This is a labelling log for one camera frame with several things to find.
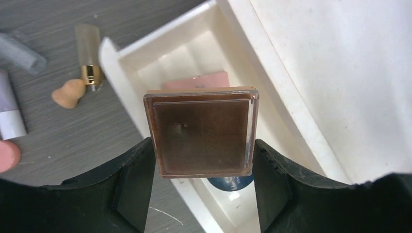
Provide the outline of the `white top drawer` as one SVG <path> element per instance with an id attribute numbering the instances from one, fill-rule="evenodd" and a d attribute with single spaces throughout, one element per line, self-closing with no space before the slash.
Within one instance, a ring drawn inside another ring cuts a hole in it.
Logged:
<path id="1" fill-rule="evenodd" d="M 110 38 L 100 46 L 106 78 L 142 137 L 149 137 L 143 96 L 163 88 L 254 86 L 260 94 L 256 137 L 323 174 L 302 141 L 257 55 L 251 37 L 262 25 L 248 0 L 208 0 L 124 49 Z"/>

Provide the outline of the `brown square compact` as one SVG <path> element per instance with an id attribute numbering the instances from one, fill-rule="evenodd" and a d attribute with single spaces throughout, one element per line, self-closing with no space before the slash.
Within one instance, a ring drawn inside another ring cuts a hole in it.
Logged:
<path id="1" fill-rule="evenodd" d="M 255 87 L 149 90 L 143 103 L 162 177 L 252 173 L 259 109 Z"/>

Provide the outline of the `white purple tube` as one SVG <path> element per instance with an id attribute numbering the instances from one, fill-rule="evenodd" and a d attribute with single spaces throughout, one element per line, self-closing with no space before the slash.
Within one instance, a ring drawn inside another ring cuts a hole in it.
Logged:
<path id="1" fill-rule="evenodd" d="M 0 70 L 0 137 L 2 140 L 13 139 L 27 134 L 17 99 L 8 76 Z"/>

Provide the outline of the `clear vial black cap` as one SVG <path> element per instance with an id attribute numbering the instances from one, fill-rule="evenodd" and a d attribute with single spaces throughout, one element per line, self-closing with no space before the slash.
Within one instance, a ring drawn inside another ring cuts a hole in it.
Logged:
<path id="1" fill-rule="evenodd" d="M 5 33 L 0 34 L 0 57 L 32 75 L 47 65 L 46 58 Z"/>

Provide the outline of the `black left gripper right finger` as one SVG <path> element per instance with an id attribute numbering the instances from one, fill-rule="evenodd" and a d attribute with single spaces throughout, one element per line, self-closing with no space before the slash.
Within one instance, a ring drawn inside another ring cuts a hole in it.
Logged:
<path id="1" fill-rule="evenodd" d="M 263 233 L 409 233 L 412 176 L 344 184 L 255 141 L 253 176 Z"/>

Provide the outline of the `pink square pad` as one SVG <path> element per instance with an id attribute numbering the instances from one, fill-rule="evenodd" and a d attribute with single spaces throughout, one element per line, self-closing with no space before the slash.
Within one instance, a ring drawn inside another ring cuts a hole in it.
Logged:
<path id="1" fill-rule="evenodd" d="M 229 77 L 226 71 L 168 81 L 162 84 L 162 89 L 194 89 L 219 87 L 230 87 Z"/>

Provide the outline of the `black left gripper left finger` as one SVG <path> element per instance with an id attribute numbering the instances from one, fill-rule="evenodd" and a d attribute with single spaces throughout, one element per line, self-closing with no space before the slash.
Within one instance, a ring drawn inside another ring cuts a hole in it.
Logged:
<path id="1" fill-rule="evenodd" d="M 3 233 L 142 233 L 155 172 L 146 138 L 120 156 L 60 185 L 0 182 Z"/>

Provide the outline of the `dark blue round jar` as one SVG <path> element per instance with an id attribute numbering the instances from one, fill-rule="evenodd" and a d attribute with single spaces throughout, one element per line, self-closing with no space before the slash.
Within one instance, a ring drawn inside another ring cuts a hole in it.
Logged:
<path id="1" fill-rule="evenodd" d="M 207 178 L 215 188 L 226 191 L 234 192 L 239 191 L 247 187 L 254 180 L 253 176 L 233 176 L 233 177 L 216 177 Z"/>

